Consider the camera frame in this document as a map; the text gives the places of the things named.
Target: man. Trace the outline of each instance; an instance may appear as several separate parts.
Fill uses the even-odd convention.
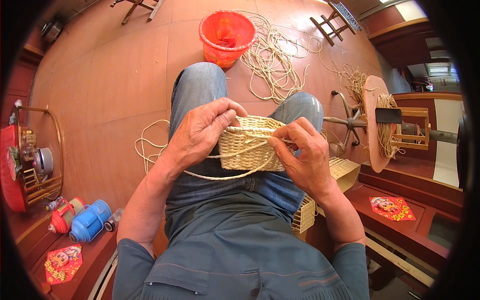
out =
[[[178,76],[168,148],[128,202],[117,233],[113,299],[368,299],[365,233],[330,175],[323,111],[312,95],[290,96],[270,116],[286,126],[268,140],[286,172],[205,180],[225,170],[216,146],[236,116],[223,71],[197,63]],[[280,139],[292,140],[295,156]],[[335,241],[330,263],[296,238],[293,214],[307,192],[325,211]],[[166,207],[168,248],[155,261],[153,239]]]

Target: red decoration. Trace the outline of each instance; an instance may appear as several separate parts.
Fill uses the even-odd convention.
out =
[[[372,210],[381,216],[393,221],[416,220],[410,207],[403,198],[370,197]]]
[[[47,282],[52,284],[70,281],[83,263],[80,244],[49,252],[45,262]]]

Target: red bucket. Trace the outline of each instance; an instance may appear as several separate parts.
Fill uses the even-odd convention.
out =
[[[246,16],[225,10],[204,17],[198,34],[204,44],[205,61],[222,69],[232,67],[257,39],[257,31]]]

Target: forearm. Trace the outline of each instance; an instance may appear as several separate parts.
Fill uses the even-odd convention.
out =
[[[168,156],[158,159],[125,207],[117,242],[131,239],[144,246],[153,256],[153,240],[160,227],[165,202],[180,172]]]
[[[335,242],[335,251],[352,242],[365,245],[365,231],[360,217],[336,183],[327,195],[314,195],[313,199],[325,212],[328,232]]]

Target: blue jeans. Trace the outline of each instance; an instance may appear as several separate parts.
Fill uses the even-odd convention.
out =
[[[184,69],[173,87],[168,140],[170,141],[190,110],[221,97],[228,97],[228,93],[227,79],[220,67],[209,62],[199,62]],[[298,92],[288,97],[269,117],[284,124],[305,117],[320,132],[324,112],[314,96]],[[214,147],[210,155],[218,155],[218,146]],[[187,170],[211,177],[235,176],[247,172],[222,169],[220,159],[214,158],[206,158]],[[292,214],[298,210],[305,197],[305,192],[293,184],[285,171],[257,171],[246,177],[230,180],[201,179],[183,172],[174,182],[167,205],[193,203],[233,190],[255,192]]]

